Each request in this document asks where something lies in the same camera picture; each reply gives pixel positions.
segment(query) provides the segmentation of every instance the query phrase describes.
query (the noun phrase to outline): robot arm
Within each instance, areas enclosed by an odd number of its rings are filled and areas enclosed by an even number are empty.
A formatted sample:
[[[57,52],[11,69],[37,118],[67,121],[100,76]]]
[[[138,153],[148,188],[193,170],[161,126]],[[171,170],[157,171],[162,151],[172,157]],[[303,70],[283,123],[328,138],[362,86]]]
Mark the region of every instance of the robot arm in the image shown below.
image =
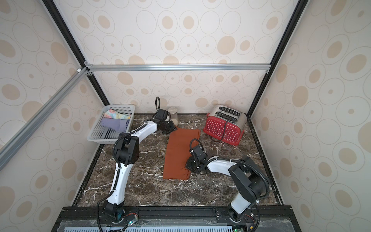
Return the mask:
[[[186,167],[197,174],[207,172],[218,172],[232,177],[238,194],[229,205],[229,216],[233,221],[239,221],[243,217],[243,212],[250,209],[257,200],[269,195],[269,181],[262,173],[254,161],[244,156],[241,159],[224,159],[218,156],[208,156],[200,141],[194,147],[190,143],[191,157],[188,159]]]
[[[116,170],[111,186],[112,194],[103,204],[105,213],[115,220],[120,220],[123,216],[121,205],[125,199],[125,187],[131,168],[139,158],[139,144],[157,130],[162,131],[164,134],[176,130],[174,123],[169,121],[169,115],[168,111],[158,109],[156,114],[148,118],[142,126],[129,134],[121,133],[119,139],[116,141],[113,148]]]

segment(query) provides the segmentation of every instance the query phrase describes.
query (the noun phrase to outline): folded cloth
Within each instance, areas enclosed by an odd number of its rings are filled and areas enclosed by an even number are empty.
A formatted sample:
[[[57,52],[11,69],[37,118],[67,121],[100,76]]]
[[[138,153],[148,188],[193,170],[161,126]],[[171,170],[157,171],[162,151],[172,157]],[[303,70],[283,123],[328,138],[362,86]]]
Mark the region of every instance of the folded cloth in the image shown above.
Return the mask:
[[[102,118],[101,126],[109,127],[117,132],[126,132],[129,125],[129,119]]]
[[[189,153],[189,143],[193,138],[200,138],[200,130],[190,130],[178,128],[171,132],[167,143],[164,179],[188,180],[191,171],[186,169],[186,163],[191,156]]]
[[[104,116],[105,118],[114,118],[114,119],[130,119],[130,115],[126,115],[126,114],[120,114],[120,113],[117,113],[116,111],[114,110],[108,110],[104,113]]]

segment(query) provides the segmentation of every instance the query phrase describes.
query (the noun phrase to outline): black frame bar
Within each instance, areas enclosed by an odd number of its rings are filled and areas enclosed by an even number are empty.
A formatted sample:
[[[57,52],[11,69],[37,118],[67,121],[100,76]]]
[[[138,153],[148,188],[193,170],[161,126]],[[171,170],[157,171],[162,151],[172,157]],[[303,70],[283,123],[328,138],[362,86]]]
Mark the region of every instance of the black frame bar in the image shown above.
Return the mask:
[[[53,18],[55,24],[57,25],[59,31],[62,33],[64,39],[66,40],[68,46],[71,48],[73,54],[75,55],[76,59],[78,60],[81,67],[86,67],[85,64],[85,57],[82,54],[81,50],[79,49],[79,46],[77,45],[76,41],[74,40],[71,32],[69,31],[67,24],[64,22],[62,15],[58,11],[55,3],[53,0],[43,0],[43,3],[47,10],[49,11],[51,17]],[[109,105],[109,101],[104,94],[102,88],[100,87],[98,81],[94,77],[94,74],[91,72],[90,75],[88,75],[88,78],[94,87],[95,91],[97,92],[98,96],[102,100],[104,105]]]
[[[252,219],[245,217],[240,222],[232,222],[224,213],[228,211],[227,206],[139,206],[139,207],[123,207],[125,214],[136,213],[139,219],[211,219],[216,223],[223,223],[232,226],[234,229],[245,228],[246,223],[253,223]],[[289,218],[295,231],[301,232],[295,214],[289,205],[283,206],[259,206],[260,219],[264,218]],[[247,213],[256,215],[256,208],[249,210]],[[56,232],[60,223],[63,220],[95,220],[96,207],[64,207],[57,218],[52,232]],[[124,218],[119,224],[113,224],[112,219],[104,214],[101,214],[101,224],[107,226],[125,226],[131,217]]]
[[[277,47],[277,50],[275,52],[275,54],[273,55],[273,58],[272,58],[272,61],[270,62],[270,69],[268,71],[267,74],[265,74],[263,80],[262,80],[262,83],[260,84],[259,86],[259,89],[254,97],[254,100],[250,106],[250,109],[249,111],[247,112],[247,117],[251,117],[252,114],[254,113],[254,110],[260,100],[260,98],[262,97],[263,95],[263,92],[265,90],[265,87],[267,86],[281,56],[282,56],[282,53],[284,51],[284,49],[286,48],[286,45],[287,43],[289,42],[290,38],[291,38],[291,35],[292,33],[294,32],[295,30],[295,27],[300,19],[300,16],[302,15],[304,9],[305,9],[305,6],[307,4],[308,0],[299,0],[296,7],[295,7],[295,10],[294,12],[292,13],[292,16],[290,18],[290,21],[286,27],[286,30],[285,32],[283,33],[283,36],[281,38],[281,41],[279,42],[278,44],[278,47]]]
[[[275,180],[273,178],[272,172],[271,172],[271,170],[269,168],[269,165],[268,165],[268,161],[265,158],[265,154],[263,152],[262,146],[261,146],[261,144],[259,142],[259,139],[257,137],[257,134],[255,132],[255,129],[254,129],[254,126],[253,126],[253,124],[251,122],[251,118],[250,117],[247,118],[247,122],[249,124],[251,134],[253,135],[253,138],[254,138],[254,141],[255,141],[255,144],[256,144],[257,151],[259,152],[260,158],[262,159],[262,163],[263,163],[264,169],[267,172],[268,178],[270,180],[270,186],[272,187],[273,194],[276,197],[277,203],[283,205],[281,194],[278,191],[277,184],[276,184],[276,182],[275,182]]]
[[[90,176],[92,175],[93,170],[94,170],[94,167],[96,165],[96,162],[98,161],[99,156],[102,153],[103,147],[104,147],[103,144],[100,144],[99,145],[99,147],[98,147],[98,149],[97,149],[97,151],[96,151],[96,153],[94,155],[94,158],[93,158],[92,162],[90,163],[89,169],[88,169],[87,173],[85,174],[85,178],[84,178],[84,180],[82,181],[82,183],[80,185],[79,191],[78,191],[78,193],[77,193],[77,195],[75,197],[75,200],[73,201],[72,206],[79,206],[80,200],[81,200],[82,195],[84,193],[84,189],[88,185]]]

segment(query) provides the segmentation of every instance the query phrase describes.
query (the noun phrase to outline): glass jar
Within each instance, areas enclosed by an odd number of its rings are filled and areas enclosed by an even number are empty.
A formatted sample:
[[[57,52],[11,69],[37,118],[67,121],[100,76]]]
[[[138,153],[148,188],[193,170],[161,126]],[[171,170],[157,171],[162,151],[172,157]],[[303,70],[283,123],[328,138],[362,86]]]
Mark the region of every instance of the glass jar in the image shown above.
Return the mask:
[[[178,125],[178,109],[175,107],[170,107],[168,109],[170,113],[170,120],[173,121],[174,125]]]

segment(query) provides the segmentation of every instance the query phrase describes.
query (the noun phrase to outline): purple folded cloth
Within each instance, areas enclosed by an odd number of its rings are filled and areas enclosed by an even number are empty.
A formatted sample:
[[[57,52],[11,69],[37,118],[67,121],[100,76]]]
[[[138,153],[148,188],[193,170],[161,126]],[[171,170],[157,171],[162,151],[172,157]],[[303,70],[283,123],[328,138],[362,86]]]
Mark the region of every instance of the purple folded cloth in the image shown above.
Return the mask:
[[[126,132],[129,125],[129,119],[102,118],[101,126],[109,127],[117,132]]]

